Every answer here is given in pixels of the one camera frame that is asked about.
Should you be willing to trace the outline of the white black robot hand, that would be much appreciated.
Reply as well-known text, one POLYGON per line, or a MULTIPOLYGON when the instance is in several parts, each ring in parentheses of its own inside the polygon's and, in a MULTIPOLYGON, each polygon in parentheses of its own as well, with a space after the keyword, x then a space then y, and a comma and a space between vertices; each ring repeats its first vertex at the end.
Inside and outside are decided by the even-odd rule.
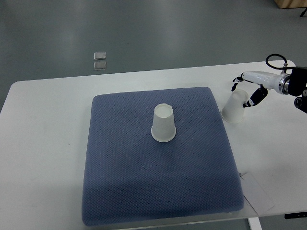
POLYGON ((258 105, 267 95, 268 90, 275 90, 279 94, 288 95, 286 84, 290 79, 290 74, 273 74, 263 71, 246 71, 243 72, 239 77, 233 80, 233 87, 231 91, 236 89, 236 86, 243 81, 254 83, 260 87, 251 95, 248 101, 242 106, 243 108, 253 107, 258 105))

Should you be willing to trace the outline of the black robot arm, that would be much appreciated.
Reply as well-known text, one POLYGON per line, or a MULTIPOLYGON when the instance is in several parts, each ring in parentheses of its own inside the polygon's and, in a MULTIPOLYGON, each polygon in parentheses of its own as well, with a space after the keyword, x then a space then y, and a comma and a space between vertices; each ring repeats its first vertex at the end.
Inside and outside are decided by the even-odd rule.
POLYGON ((272 69, 281 70, 281 76, 277 77, 277 92, 283 95, 295 97, 295 108, 307 112, 307 68, 289 67, 286 58, 280 54, 270 54, 265 63, 272 69), (283 67, 276 67, 269 63, 269 58, 279 57, 284 61, 283 67))

